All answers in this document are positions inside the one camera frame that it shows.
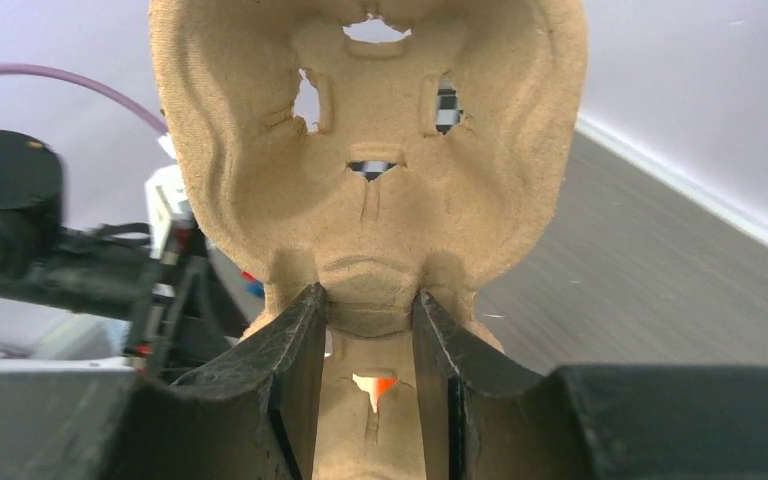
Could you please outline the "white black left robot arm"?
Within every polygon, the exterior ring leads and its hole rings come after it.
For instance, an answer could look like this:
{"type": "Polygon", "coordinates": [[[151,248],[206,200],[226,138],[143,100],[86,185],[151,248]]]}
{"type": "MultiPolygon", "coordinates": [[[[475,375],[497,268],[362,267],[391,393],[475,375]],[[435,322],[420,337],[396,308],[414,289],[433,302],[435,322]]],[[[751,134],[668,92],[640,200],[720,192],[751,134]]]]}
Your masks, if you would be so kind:
{"type": "Polygon", "coordinates": [[[171,381],[226,351],[248,322],[215,272],[183,205],[168,220],[63,225],[62,159],[0,130],[0,298],[127,321],[127,358],[171,381]]]}

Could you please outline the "single cardboard cup carrier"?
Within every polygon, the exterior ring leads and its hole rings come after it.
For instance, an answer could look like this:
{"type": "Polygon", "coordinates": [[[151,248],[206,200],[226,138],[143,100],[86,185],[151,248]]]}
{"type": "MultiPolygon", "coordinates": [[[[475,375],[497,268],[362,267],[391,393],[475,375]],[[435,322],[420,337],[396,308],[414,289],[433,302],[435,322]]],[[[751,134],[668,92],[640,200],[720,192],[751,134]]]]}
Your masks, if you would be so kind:
{"type": "Polygon", "coordinates": [[[154,1],[153,70],[195,217],[271,323],[325,290],[313,475],[425,475],[411,309],[495,348],[478,290],[552,219],[587,68],[579,1],[154,1]],[[460,121],[436,130],[441,78],[460,121]],[[352,375],[395,377],[374,413],[352,375]]]}

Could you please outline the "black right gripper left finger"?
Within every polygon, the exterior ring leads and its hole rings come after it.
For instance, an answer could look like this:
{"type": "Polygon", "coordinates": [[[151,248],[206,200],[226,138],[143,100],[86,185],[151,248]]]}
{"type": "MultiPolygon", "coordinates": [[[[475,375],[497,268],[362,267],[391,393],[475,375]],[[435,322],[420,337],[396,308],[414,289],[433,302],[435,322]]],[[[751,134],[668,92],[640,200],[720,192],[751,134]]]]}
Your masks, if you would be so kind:
{"type": "Polygon", "coordinates": [[[167,386],[143,377],[112,443],[115,479],[309,479],[326,340],[325,291],[167,386]]]}

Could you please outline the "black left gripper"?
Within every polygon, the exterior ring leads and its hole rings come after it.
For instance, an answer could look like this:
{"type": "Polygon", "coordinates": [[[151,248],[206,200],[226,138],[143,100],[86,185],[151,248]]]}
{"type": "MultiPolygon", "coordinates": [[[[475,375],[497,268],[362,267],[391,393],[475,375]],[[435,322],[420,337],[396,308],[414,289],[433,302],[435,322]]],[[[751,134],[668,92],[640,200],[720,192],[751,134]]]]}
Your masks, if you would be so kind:
{"type": "Polygon", "coordinates": [[[62,230],[21,276],[0,273],[0,298],[130,324],[123,354],[132,366],[173,381],[227,351],[239,309],[221,282],[203,233],[177,221],[158,258],[130,239],[145,224],[62,230]]]}

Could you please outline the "orange paper bag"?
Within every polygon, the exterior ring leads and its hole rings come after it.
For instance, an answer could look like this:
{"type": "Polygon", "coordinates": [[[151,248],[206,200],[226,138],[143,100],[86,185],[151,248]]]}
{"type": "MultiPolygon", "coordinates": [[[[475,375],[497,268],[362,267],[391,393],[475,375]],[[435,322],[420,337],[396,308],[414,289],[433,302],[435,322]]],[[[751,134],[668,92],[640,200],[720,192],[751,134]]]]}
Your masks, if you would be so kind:
{"type": "Polygon", "coordinates": [[[352,375],[352,380],[360,390],[369,396],[370,405],[374,413],[379,411],[381,396],[398,382],[398,379],[395,377],[367,377],[357,374],[352,375]]]}

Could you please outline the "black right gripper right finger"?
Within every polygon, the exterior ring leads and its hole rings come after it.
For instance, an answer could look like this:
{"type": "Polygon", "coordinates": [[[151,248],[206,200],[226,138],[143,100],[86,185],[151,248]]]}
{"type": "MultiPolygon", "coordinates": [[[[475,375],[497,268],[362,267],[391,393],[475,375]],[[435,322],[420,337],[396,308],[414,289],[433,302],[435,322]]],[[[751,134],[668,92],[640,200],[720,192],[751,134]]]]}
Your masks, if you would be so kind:
{"type": "Polygon", "coordinates": [[[426,292],[413,355],[430,479],[768,479],[768,366],[577,364],[542,376],[426,292]]]}

